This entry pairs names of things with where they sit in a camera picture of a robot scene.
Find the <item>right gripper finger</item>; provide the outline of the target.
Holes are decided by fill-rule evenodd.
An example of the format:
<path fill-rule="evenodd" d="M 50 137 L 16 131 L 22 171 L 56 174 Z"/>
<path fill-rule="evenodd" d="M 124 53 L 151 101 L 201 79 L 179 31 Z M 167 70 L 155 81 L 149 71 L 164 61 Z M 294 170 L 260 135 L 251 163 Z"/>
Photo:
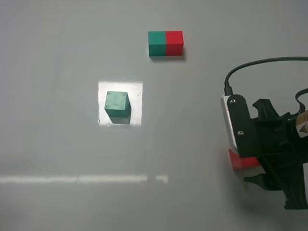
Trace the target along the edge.
<path fill-rule="evenodd" d="M 245 182 L 266 191 L 282 191 L 286 197 L 285 209 L 308 208 L 302 161 L 283 157 L 261 157 L 258 160 L 265 172 L 245 177 Z"/>

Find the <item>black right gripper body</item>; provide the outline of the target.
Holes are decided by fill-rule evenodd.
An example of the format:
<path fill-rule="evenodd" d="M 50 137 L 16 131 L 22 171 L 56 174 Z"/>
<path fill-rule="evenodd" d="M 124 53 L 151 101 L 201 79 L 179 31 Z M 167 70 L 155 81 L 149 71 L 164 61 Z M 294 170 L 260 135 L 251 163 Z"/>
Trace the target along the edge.
<path fill-rule="evenodd" d="M 279 115 L 269 99 L 259 99 L 253 107 L 258 117 L 253 119 L 261 144 L 261 157 L 296 158 L 308 161 L 308 112 Z"/>

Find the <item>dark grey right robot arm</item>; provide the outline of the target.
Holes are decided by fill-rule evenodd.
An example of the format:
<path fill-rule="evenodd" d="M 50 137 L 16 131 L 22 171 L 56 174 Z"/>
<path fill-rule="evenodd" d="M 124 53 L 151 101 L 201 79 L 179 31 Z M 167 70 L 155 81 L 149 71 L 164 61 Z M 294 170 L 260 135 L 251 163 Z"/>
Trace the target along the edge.
<path fill-rule="evenodd" d="M 265 172 L 244 181 L 264 190 L 283 191 L 286 210 L 307 209 L 303 168 L 308 161 L 307 111 L 278 115 L 268 99 L 260 99 L 253 106 L 258 111 L 253 122 L 261 145 L 256 159 Z"/>

